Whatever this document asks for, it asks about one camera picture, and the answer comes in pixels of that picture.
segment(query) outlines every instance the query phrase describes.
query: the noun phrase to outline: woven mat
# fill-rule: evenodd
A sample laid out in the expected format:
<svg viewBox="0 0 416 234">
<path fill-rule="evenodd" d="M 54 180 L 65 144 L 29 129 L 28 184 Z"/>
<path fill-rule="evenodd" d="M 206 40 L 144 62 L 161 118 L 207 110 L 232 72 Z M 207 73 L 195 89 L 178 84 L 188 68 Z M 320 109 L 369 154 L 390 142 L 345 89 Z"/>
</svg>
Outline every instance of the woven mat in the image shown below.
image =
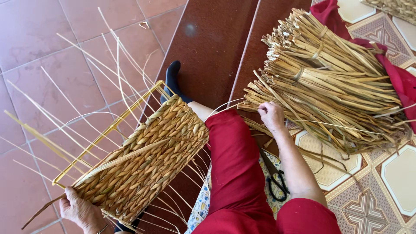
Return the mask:
<svg viewBox="0 0 416 234">
<path fill-rule="evenodd" d="M 416 25 L 416 0 L 360 0 L 363 4 L 379 9 Z"/>
</svg>

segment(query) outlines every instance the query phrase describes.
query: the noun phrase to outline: bracelet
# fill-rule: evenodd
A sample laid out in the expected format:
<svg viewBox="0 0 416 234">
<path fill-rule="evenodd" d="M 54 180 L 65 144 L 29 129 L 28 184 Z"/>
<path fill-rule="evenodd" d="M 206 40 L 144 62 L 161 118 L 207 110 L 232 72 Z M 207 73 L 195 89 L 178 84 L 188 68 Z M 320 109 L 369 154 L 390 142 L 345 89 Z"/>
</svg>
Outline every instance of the bracelet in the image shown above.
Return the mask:
<svg viewBox="0 0 416 234">
<path fill-rule="evenodd" d="M 101 231 L 97 232 L 97 234 L 100 234 L 100 233 L 104 232 L 104 230 L 105 230 L 107 227 L 108 227 L 108 224 L 106 224 L 106 225 L 103 227 L 103 229 L 101 229 Z"/>
</svg>

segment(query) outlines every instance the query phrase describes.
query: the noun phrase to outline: foot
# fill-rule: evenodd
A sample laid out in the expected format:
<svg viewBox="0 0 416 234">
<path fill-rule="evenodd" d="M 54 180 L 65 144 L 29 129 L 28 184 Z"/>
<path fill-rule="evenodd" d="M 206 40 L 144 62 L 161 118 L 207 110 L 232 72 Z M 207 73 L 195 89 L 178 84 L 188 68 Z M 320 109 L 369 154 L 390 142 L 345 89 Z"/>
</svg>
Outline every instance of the foot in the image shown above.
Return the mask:
<svg viewBox="0 0 416 234">
<path fill-rule="evenodd" d="M 189 97 L 183 95 L 183 93 L 181 92 L 181 90 L 179 89 L 178 86 L 178 80 L 177 80 L 177 76 L 179 73 L 179 70 L 181 69 L 181 62 L 179 62 L 178 60 L 173 61 L 168 69 L 166 70 L 166 85 L 169 86 L 169 88 L 178 96 L 180 96 L 182 98 L 182 100 L 186 103 L 190 103 L 192 102 L 192 99 L 190 99 Z M 163 90 L 170 96 L 173 96 L 173 93 L 165 86 L 163 88 Z M 160 101 L 161 103 L 164 103 L 166 101 L 166 98 L 164 96 L 160 97 Z"/>
</svg>

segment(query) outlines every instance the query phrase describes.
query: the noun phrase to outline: patterned tile floor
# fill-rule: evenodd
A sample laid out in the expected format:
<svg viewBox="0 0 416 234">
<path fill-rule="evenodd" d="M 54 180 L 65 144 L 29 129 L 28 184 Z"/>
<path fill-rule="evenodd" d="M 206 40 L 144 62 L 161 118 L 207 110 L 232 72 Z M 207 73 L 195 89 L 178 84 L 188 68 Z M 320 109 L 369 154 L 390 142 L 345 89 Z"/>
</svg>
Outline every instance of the patterned tile floor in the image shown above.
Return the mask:
<svg viewBox="0 0 416 234">
<path fill-rule="evenodd" d="M 338 5 L 352 37 L 387 45 L 389 60 L 416 75 L 416 26 L 363 5 L 359 0 L 339 0 Z M 381 150 L 353 155 L 345 161 L 347 169 L 362 185 L 361 189 L 353 178 L 340 176 L 333 169 L 315 175 L 342 233 L 416 234 L 416 185 L 412 181 L 416 178 L 416 139 L 397 137 L 403 138 L 397 153 Z M 319 145 L 303 132 L 297 133 L 294 140 L 299 145 Z M 330 150 L 327 155 L 342 157 Z M 320 168 L 319 163 L 307 161 L 313 171 Z"/>
<path fill-rule="evenodd" d="M 61 121 L 67 122 L 79 116 L 43 73 L 42 66 L 81 114 L 101 111 L 120 115 L 126 107 L 122 103 L 120 91 L 105 77 L 109 72 L 98 65 L 104 72 L 102 74 L 87 60 L 83 52 L 65 42 L 56 33 L 74 42 L 98 60 L 112 65 L 111 68 L 114 69 L 116 64 L 111 54 L 115 55 L 116 40 L 111 36 L 100 16 L 97 9 L 99 6 L 109 26 L 120 37 L 127 51 L 140 66 L 143 67 L 148 55 L 153 53 L 145 71 L 151 79 L 155 79 L 186 2 L 186 0 L 0 0 L 0 110 L 7 110 L 17 115 L 24 123 L 47 135 L 71 154 L 79 155 L 82 149 L 62 131 L 58 131 L 57 126 L 45 118 L 7 80 Z M 140 24 L 141 22 L 147 22 L 150 29 Z M 102 33 L 111 50 L 107 48 Z M 137 71 L 121 54 L 120 67 L 125 76 L 130 77 L 129 82 L 138 92 L 146 89 Z M 110 78 L 118 84 L 116 77 Z M 127 95 L 132 95 L 129 88 L 125 87 L 123 90 Z M 114 121 L 113 115 L 96 115 L 98 116 L 88 116 L 87 119 L 93 120 L 92 125 L 99 131 L 103 131 Z M 47 160 L 61 170 L 68 165 L 31 134 L 23 131 L 20 125 L 6 114 L 0 113 L 0 119 L 1 137 Z M 82 132 L 88 141 L 93 141 L 97 137 L 98 133 L 84 121 L 73 121 L 69 126 Z M 122 126 L 120 125 L 120 130 L 123 132 L 124 129 L 131 131 L 130 127 L 123 123 Z M 117 144 L 122 142 L 122 138 L 116 133 L 112 132 L 109 137 Z M 84 139 L 76 138 L 76 140 L 84 147 L 89 145 Z M 108 140 L 99 146 L 108 152 L 114 149 Z M 0 187 L 7 191 L 0 196 L 0 210 L 7 214 L 0 219 L 2 233 L 80 233 L 80 229 L 75 224 L 60 219 L 57 204 L 50 206 L 25 230 L 20 230 L 22 224 L 39 209 L 41 204 L 59 196 L 62 189 L 57 186 L 52 187 L 49 181 L 14 163 L 12 159 L 38 170 L 49 178 L 53 179 L 58 175 L 58 171 L 54 168 L 34 160 L 30 155 L 0 139 L 0 174 L 2 175 Z M 96 159 L 87 157 L 87 160 L 93 162 Z M 69 173 L 76 178 L 81 175 L 78 171 Z M 72 184 L 72 182 L 69 180 L 62 183 Z"/>
</svg>

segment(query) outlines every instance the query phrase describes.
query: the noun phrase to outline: hand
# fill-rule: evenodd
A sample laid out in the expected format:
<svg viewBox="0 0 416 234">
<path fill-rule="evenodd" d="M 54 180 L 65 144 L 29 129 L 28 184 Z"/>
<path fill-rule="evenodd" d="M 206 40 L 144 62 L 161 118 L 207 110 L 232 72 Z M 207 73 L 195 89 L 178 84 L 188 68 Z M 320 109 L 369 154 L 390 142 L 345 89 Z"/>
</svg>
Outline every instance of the hand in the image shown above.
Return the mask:
<svg viewBox="0 0 416 234">
<path fill-rule="evenodd" d="M 66 187 L 65 193 L 67 197 L 59 200 L 62 218 L 76 223 L 84 233 L 97 233 L 106 225 L 100 208 L 80 198 L 72 187 Z"/>
<path fill-rule="evenodd" d="M 261 116 L 261 120 L 266 127 L 272 132 L 280 132 L 285 129 L 285 113 L 282 107 L 274 102 L 264 102 L 259 105 L 257 110 Z"/>
</svg>

